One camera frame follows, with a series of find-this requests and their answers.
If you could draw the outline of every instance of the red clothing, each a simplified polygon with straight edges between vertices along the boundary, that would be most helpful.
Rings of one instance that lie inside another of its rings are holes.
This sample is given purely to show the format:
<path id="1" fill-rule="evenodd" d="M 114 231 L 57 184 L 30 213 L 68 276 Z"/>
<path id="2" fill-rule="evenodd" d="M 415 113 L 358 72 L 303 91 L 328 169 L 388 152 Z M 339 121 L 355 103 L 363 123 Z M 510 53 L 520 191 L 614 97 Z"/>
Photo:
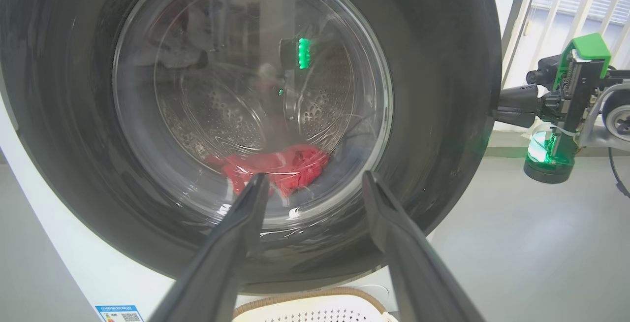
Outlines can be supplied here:
<path id="1" fill-rule="evenodd" d="M 293 145 L 273 154 L 252 156 L 231 155 L 225 159 L 207 158 L 207 162 L 222 165 L 222 172 L 232 181 L 234 192 L 240 194 L 250 178 L 266 172 L 269 182 L 283 196 L 305 188 L 317 178 L 328 163 L 328 155 L 312 145 Z"/>

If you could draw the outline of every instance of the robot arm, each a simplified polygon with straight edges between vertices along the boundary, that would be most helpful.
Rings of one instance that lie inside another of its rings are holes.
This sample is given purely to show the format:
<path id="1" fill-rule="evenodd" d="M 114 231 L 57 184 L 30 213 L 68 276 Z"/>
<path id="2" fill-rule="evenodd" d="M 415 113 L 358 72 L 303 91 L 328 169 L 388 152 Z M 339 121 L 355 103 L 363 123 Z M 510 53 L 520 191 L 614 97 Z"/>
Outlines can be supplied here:
<path id="1" fill-rule="evenodd" d="M 504 89 L 495 117 L 531 127 L 536 116 L 547 123 L 535 129 L 524 170 L 543 183 L 569 178 L 581 147 L 630 151 L 630 70 L 609 67 L 610 51 L 600 34 L 577 37 L 562 55 L 544 58 L 527 73 L 529 86 Z M 549 90 L 537 97 L 537 85 Z M 603 125 L 596 120 L 601 114 Z"/>

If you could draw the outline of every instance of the sticker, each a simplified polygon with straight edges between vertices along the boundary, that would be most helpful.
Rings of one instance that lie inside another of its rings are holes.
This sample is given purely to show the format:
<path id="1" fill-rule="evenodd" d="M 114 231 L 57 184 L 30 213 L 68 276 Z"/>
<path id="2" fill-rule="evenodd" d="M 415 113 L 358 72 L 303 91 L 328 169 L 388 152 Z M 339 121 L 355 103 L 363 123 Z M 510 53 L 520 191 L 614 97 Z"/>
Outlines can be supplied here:
<path id="1" fill-rule="evenodd" d="M 105 322 L 144 322 L 134 305 L 95 306 Z"/>

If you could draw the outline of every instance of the washing machine door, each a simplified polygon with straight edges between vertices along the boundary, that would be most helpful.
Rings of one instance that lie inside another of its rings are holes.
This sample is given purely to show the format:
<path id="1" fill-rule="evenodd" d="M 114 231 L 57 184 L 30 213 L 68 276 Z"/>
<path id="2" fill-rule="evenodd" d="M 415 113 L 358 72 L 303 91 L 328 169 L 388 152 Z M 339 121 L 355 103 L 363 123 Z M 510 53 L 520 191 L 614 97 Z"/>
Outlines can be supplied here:
<path id="1" fill-rule="evenodd" d="M 33 162 L 141 264 L 176 278 L 269 172 L 252 293 L 384 263 L 365 170 L 430 232 L 479 165 L 500 88 L 494 0 L 0 0 L 0 42 Z"/>

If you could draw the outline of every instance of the qr code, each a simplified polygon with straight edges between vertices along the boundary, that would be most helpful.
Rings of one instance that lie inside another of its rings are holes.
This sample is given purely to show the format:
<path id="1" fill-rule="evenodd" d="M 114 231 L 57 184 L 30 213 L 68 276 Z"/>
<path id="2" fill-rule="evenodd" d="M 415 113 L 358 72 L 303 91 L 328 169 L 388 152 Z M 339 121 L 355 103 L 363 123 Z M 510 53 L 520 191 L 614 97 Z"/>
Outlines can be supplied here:
<path id="1" fill-rule="evenodd" d="M 125 319 L 125 322 L 140 322 L 137 313 L 121 313 L 120 315 Z"/>

